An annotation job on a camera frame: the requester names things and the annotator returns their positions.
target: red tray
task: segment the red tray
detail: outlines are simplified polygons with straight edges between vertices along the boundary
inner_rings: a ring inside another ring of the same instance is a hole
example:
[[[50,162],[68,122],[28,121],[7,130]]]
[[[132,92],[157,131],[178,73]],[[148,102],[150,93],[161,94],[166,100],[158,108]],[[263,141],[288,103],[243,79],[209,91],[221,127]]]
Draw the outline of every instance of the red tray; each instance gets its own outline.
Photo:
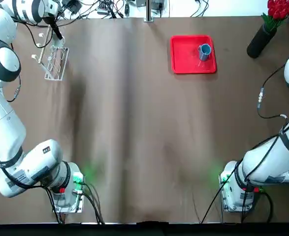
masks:
[[[212,49],[207,61],[199,59],[198,47],[204,43],[209,44]],[[176,74],[214,73],[217,71],[213,41],[210,36],[172,36],[170,38],[170,54],[172,68]]]

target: black vase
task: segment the black vase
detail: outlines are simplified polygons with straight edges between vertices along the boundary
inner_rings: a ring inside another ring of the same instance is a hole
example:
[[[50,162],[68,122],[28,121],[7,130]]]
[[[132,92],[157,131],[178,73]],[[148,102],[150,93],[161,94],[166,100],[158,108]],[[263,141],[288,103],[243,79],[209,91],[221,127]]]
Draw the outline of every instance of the black vase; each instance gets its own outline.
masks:
[[[251,58],[257,58],[264,47],[270,42],[273,36],[276,34],[277,28],[273,29],[271,32],[266,30],[265,24],[263,24],[254,38],[252,39],[251,43],[247,47],[247,54]]]

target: tabletop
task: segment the tabletop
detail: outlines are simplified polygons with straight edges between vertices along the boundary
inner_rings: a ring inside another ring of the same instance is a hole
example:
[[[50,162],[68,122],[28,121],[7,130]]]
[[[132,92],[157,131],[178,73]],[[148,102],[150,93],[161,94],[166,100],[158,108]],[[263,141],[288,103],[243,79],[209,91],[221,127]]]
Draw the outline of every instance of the tabletop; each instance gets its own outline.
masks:
[[[69,58],[63,82],[44,80],[31,59],[39,54],[18,26],[14,49],[22,88],[12,104],[27,129],[24,150],[53,138],[66,161],[77,163],[100,194],[106,222],[198,222],[218,189],[218,174],[282,120],[256,111],[263,81],[289,57],[289,24],[257,59],[247,45],[260,17],[78,20],[62,28]],[[32,28],[34,35],[45,31]],[[176,75],[170,64],[173,35],[206,34],[214,42],[215,74]],[[14,93],[18,81],[5,89]],[[289,89],[280,72],[265,87],[262,113],[289,116]],[[289,222],[289,185],[266,188],[273,221]],[[262,199],[246,220],[264,221]],[[239,222],[215,201],[206,222]],[[94,222],[91,206],[67,222]],[[0,223],[54,222],[40,189],[9,199],[0,195]]]

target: white wall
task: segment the white wall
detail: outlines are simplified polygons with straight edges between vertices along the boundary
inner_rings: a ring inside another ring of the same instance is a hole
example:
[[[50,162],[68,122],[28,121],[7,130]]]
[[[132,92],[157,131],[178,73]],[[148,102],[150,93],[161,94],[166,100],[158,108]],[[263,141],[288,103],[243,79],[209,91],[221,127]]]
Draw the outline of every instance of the white wall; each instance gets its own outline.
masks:
[[[83,3],[92,4],[96,0],[81,0]],[[195,0],[165,0],[166,4],[163,10],[163,17],[168,17],[169,15],[169,5],[170,1],[170,17],[189,17],[198,9],[198,3]],[[206,4],[201,1],[201,7],[196,13],[198,15],[203,11]],[[267,2],[268,0],[209,0],[209,8],[205,11],[204,16],[259,16],[262,12],[267,12]],[[117,7],[120,8],[123,5],[123,0],[115,0]],[[83,13],[89,9],[89,6],[83,5],[80,13]],[[65,13],[66,18],[70,17],[70,13]],[[102,18],[104,16],[98,15],[96,11],[89,15],[89,18]],[[145,17],[145,7],[136,8],[130,4],[130,17]]]

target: metal pole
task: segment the metal pole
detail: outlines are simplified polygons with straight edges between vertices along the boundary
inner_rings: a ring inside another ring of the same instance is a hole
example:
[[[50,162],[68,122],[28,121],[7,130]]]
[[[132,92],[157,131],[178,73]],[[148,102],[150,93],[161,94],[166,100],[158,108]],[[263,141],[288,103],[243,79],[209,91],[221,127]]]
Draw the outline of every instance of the metal pole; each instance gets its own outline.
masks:
[[[144,18],[145,22],[152,22],[153,17],[151,16],[152,6],[151,6],[152,0],[146,0],[146,17]]]

